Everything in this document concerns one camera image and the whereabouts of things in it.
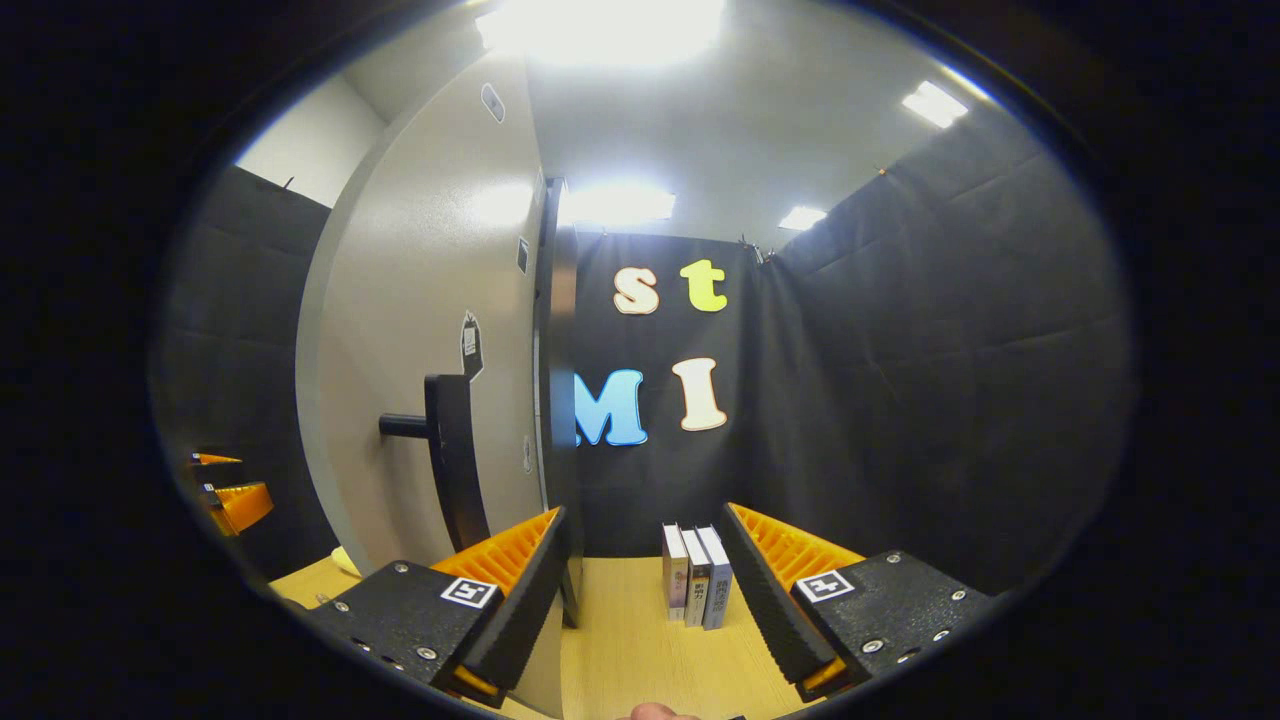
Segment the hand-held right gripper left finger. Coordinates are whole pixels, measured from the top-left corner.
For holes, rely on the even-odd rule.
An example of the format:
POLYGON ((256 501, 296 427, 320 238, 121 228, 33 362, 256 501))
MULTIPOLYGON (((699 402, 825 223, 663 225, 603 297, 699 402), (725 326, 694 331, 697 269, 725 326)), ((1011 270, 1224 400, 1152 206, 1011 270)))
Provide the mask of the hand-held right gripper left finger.
POLYGON ((554 611, 567 536, 552 509, 433 565, 389 562, 307 616, 420 685, 500 708, 554 611))

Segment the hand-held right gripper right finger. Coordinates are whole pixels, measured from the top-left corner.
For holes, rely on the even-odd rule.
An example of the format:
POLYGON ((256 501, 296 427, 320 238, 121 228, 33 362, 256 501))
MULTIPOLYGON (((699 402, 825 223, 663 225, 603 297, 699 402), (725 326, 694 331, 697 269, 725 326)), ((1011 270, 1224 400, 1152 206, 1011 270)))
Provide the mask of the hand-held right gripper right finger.
POLYGON ((765 647, 805 703, 932 656, 1001 602, 902 550, 861 556, 739 503, 721 510, 719 539, 765 647))

